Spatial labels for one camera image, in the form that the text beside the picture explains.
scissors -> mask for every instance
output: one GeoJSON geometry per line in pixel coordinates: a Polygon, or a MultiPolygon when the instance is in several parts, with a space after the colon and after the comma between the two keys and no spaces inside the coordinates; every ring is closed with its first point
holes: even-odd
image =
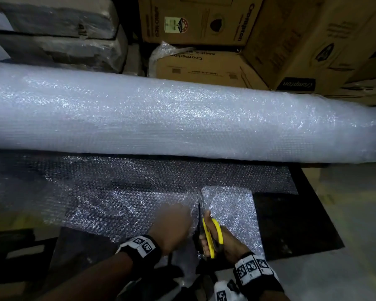
{"type": "Polygon", "coordinates": [[[201,202],[199,203],[199,226],[200,226],[200,233],[205,234],[206,240],[209,246],[209,252],[211,253],[211,259],[216,257],[216,253],[222,253],[223,251],[223,234],[221,233],[221,228],[219,223],[216,219],[212,218],[212,221],[217,230],[217,240],[213,238],[211,232],[209,231],[208,227],[205,224],[205,205],[203,203],[203,194],[200,192],[201,202]]]}

hand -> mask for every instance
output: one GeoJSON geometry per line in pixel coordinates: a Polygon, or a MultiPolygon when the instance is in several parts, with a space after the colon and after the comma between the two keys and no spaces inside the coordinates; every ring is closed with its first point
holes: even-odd
{"type": "Polygon", "coordinates": [[[148,234],[166,256],[187,238],[191,226],[192,218],[187,206],[163,204],[148,234]]]}
{"type": "MultiPolygon", "coordinates": [[[[209,231],[211,232],[211,235],[215,240],[217,240],[217,230],[216,227],[212,221],[211,217],[211,211],[207,210],[204,215],[205,224],[209,231]]],[[[240,242],[239,239],[233,236],[231,232],[224,226],[220,226],[221,232],[223,234],[223,240],[224,240],[224,253],[226,256],[226,259],[232,263],[235,264],[238,262],[238,260],[247,252],[250,252],[250,249],[243,243],[240,242]]],[[[201,239],[201,243],[203,246],[203,252],[205,256],[210,256],[209,252],[209,246],[208,241],[206,240],[206,236],[200,235],[199,238],[201,239]]]]}

wrist strap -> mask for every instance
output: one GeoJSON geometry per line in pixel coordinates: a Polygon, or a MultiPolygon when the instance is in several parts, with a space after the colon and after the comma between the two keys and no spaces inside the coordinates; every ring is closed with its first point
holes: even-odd
{"type": "Polygon", "coordinates": [[[266,262],[265,257],[253,252],[245,253],[235,264],[233,270],[241,292],[251,300],[258,300],[264,291],[284,292],[275,271],[266,262]]]}
{"type": "Polygon", "coordinates": [[[161,249],[151,236],[144,234],[120,245],[117,252],[128,254],[133,262],[132,278],[140,278],[145,271],[153,269],[161,258],[161,249]]]}

yellow scissors handle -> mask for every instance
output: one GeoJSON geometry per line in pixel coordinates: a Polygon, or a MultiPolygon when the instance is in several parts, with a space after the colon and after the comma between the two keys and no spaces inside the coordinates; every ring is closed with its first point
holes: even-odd
{"type": "MultiPolygon", "coordinates": [[[[217,230],[217,242],[219,243],[219,245],[223,245],[224,244],[223,234],[221,233],[220,225],[213,218],[212,218],[212,221],[213,221],[213,223],[216,227],[216,230],[217,230]]],[[[211,253],[211,259],[214,259],[215,258],[215,244],[213,243],[213,237],[212,237],[208,227],[205,224],[204,218],[202,218],[202,223],[203,223],[203,228],[205,229],[205,235],[206,235],[206,240],[208,241],[209,252],[211,253]]]]}

right hand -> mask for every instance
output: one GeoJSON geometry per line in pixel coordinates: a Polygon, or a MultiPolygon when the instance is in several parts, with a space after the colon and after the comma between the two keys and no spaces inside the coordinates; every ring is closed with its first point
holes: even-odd
{"type": "MultiPolygon", "coordinates": [[[[207,210],[204,215],[205,224],[209,231],[211,232],[211,235],[213,238],[217,241],[217,230],[216,227],[212,221],[211,217],[211,211],[207,210]]],[[[224,253],[226,256],[226,259],[232,263],[235,264],[239,261],[239,259],[247,252],[250,252],[250,249],[243,243],[240,242],[239,239],[234,237],[231,232],[224,226],[220,226],[221,232],[223,234],[223,240],[224,240],[224,253]]],[[[209,246],[208,242],[206,240],[206,236],[200,235],[199,238],[201,239],[201,243],[203,246],[203,252],[206,256],[210,256],[209,252],[209,246]]]]}

